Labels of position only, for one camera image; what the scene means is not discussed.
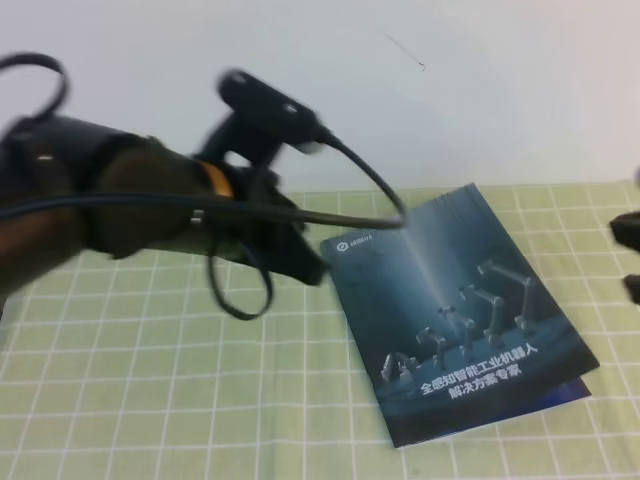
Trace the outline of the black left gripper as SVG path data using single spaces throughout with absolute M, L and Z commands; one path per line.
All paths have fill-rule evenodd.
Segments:
M 244 265 L 280 265 L 281 274 L 305 285 L 322 283 L 328 266 L 304 238 L 304 223 L 273 214 L 299 208 L 278 190 L 279 178 L 270 165 L 253 168 L 198 159 L 196 171 L 225 208 L 205 210 L 202 223 L 192 227 L 194 254 Z

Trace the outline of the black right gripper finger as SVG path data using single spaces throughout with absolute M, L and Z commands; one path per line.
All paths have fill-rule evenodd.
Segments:
M 640 213 L 638 211 L 620 214 L 609 222 L 614 240 L 631 250 L 640 249 Z

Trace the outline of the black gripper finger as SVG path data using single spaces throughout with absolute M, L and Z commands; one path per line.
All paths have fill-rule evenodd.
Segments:
M 624 288 L 634 304 L 640 304 L 640 275 L 629 274 L 623 278 Z

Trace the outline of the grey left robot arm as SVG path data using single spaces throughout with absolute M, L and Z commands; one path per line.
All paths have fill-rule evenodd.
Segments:
M 236 117 L 192 156 L 67 117 L 18 122 L 1 142 L 2 296 L 84 251 L 222 258 L 320 284 L 326 264 L 271 170 L 281 147 Z

